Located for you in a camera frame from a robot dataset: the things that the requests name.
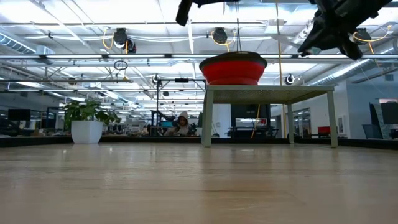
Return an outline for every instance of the potted plant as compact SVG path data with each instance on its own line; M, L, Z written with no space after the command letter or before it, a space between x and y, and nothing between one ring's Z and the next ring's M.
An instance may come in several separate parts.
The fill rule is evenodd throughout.
M100 102L86 100L85 104L73 101L63 108L65 127L70 129L74 143L96 144L100 141L104 123L120 123L116 113L100 110L100 106Z

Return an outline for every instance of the ceiling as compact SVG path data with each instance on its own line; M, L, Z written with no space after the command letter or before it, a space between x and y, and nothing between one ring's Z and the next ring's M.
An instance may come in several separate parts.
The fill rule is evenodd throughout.
M227 52L225 45L217 45L211 38L211 32L215 27L223 27L228 35L230 50L236 50L237 42L234 32L238 25L241 47L244 51L253 51L260 54L278 54L278 40L281 43L282 54L296 54L297 44L303 42L303 33L310 28L316 7L309 5L307 0L279 1L279 17L273 1L242 0L239 4L239 12L230 4L210 4L197 8L193 6L190 11L190 21L185 27L175 23L179 0L45 0L42 1L44 10L37 6L34 0L2 0L0 1L0 33L7 34L24 45L37 49L38 46L46 46L55 54L124 54L124 51L113 46L108 49L112 41L112 33L116 28L126 28L127 34L132 38L137 47L138 54L222 54ZM396 5L390 5L379 12L375 19L369 19L361 27L373 38L384 37L388 25L390 33L378 43L378 45L390 41L398 32L396 21L398 9ZM369 53L367 45L361 46L363 52ZM9 47L0 45L2 54L20 54ZM338 50L332 49L322 54L335 55ZM34 60L7 60L8 65L23 68L29 74L17 72L11 77L11 73L3 71L0 77L8 78L44 78L51 75L56 80L65 80L71 77L77 79L101 80L126 77L130 82L104 82L96 87L103 89L151 89L152 77L157 74L160 78L197 78L203 79L199 69L201 60L170 60L170 59L135 59L125 60L129 67L125 71L112 72L115 60L53 60L51 64L37 63ZM292 74L305 78L313 75L315 71L327 71L340 64L337 61L283 61L279 67L279 61L269 60L269 64L260 79L260 85L279 85L279 75ZM46 83L42 88L54 89L87 89L89 85L78 83ZM200 84L170 82L166 89L196 89L193 92L170 92L169 96L162 96L164 111L172 110L171 99L199 99L203 100L204 92ZM32 88L13 83L13 88ZM76 95L76 93L58 93L62 96ZM117 92L118 97L141 108L148 108L155 101L155 93L146 92ZM98 93L86 92L85 96L97 97ZM76 97L84 98L79 93ZM110 97L104 101L114 102ZM201 101L182 101L181 103L198 103ZM201 111L200 105L195 105L192 112Z

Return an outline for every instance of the hood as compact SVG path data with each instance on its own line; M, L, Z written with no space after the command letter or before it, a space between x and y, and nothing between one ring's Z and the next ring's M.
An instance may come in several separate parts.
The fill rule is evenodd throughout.
M186 111L181 112L181 113L180 113L180 116L178 116L178 117L184 117L184 118L187 120L187 122L189 121L189 119L188 119L188 113L187 113Z

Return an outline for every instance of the white planter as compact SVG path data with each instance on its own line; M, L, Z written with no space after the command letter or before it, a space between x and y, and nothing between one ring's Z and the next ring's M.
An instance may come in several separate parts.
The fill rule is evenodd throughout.
M72 139L75 144L97 144L102 135L99 121L72 121Z

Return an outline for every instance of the green leaves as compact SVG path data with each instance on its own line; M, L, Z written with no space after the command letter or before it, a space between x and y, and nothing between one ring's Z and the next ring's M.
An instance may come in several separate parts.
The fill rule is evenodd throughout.
M100 110L101 102L95 100L86 100L85 104L81 105L78 101L73 101L67 104L63 109L65 110L65 126L71 128L72 121L93 121L96 118L98 121L109 123L120 123L121 119L113 111Z

